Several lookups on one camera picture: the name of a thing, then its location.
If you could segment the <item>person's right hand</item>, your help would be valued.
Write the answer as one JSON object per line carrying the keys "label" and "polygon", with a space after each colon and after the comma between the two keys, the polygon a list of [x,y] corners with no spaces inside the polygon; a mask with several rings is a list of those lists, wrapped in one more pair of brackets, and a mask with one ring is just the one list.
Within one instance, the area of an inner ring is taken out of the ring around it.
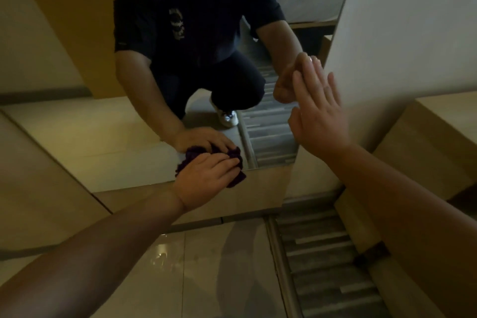
{"label": "person's right hand", "polygon": [[[298,70],[294,71],[291,77],[303,126],[302,140],[297,142],[307,152],[325,163],[333,163],[342,158],[352,145],[348,120],[342,106],[330,105],[327,99],[312,99],[303,79],[304,56],[300,59]],[[325,71],[324,75],[327,86],[328,74]]]}

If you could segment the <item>person's left hand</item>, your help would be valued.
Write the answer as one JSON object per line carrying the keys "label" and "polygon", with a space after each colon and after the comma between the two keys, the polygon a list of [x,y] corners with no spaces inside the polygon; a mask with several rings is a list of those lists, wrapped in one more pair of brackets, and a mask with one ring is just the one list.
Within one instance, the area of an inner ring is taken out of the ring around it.
{"label": "person's left hand", "polygon": [[174,195],[181,202],[184,212],[201,207],[213,199],[228,184],[207,184],[197,170],[197,158],[188,164],[176,177]]}

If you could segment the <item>purple cleaning cloth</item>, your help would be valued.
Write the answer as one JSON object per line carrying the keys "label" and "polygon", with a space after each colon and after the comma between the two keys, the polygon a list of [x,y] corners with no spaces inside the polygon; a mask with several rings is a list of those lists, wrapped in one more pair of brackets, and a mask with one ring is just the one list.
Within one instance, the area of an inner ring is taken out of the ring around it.
{"label": "purple cleaning cloth", "polygon": [[[201,146],[192,146],[189,147],[186,152],[185,152],[185,157],[182,160],[181,163],[177,165],[176,171],[175,171],[175,177],[179,175],[179,173],[188,165],[190,164],[195,158],[197,158],[199,155],[206,153],[207,150],[205,147]],[[232,180],[228,185],[227,188],[233,188],[242,181],[246,179],[246,174],[243,172],[243,158],[241,156],[241,150],[239,147],[236,147],[235,149],[228,149],[227,155],[229,158],[234,159],[237,158],[239,160],[237,167],[240,169],[240,172],[238,175]]]}

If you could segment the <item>person's right forearm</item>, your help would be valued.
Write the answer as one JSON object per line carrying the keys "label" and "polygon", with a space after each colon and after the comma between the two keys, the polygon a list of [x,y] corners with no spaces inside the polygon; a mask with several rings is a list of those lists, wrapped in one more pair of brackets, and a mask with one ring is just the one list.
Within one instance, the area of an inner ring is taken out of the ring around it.
{"label": "person's right forearm", "polygon": [[357,145],[323,159],[447,318],[477,318],[477,221]]}

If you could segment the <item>person's left forearm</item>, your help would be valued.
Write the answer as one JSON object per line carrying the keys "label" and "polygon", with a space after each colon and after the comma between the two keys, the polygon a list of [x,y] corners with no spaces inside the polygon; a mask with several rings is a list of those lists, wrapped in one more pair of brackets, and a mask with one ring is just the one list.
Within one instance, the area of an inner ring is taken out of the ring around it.
{"label": "person's left forearm", "polygon": [[0,286],[0,318],[89,318],[186,211],[184,199],[171,193],[79,232]]}

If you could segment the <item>light wooden cabinet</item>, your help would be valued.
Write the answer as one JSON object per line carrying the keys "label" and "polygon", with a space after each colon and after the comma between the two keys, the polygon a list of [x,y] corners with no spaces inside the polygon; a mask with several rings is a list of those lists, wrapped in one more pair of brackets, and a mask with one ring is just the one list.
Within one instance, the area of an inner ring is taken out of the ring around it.
{"label": "light wooden cabinet", "polygon": [[[373,153],[477,220],[477,91],[418,98]],[[392,318],[445,318],[391,256],[368,213],[346,189],[335,203]]]}

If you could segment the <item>metal floor threshold strip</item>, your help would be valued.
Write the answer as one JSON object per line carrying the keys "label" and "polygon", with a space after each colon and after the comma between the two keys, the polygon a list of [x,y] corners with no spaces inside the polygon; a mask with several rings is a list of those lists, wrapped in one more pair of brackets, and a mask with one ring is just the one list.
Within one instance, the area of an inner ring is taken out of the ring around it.
{"label": "metal floor threshold strip", "polygon": [[287,318],[303,318],[300,302],[291,274],[291,268],[281,239],[276,217],[277,216],[274,214],[268,215],[264,218],[264,222],[284,308]]}

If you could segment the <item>large wall mirror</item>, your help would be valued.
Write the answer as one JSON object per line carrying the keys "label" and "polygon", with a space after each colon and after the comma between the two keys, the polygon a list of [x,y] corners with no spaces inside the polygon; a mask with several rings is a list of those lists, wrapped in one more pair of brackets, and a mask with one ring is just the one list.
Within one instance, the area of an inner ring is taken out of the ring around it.
{"label": "large wall mirror", "polygon": [[30,133],[92,193],[169,182],[176,153],[160,142],[116,80],[113,0],[0,0],[0,85],[59,123],[56,137],[33,118]]}

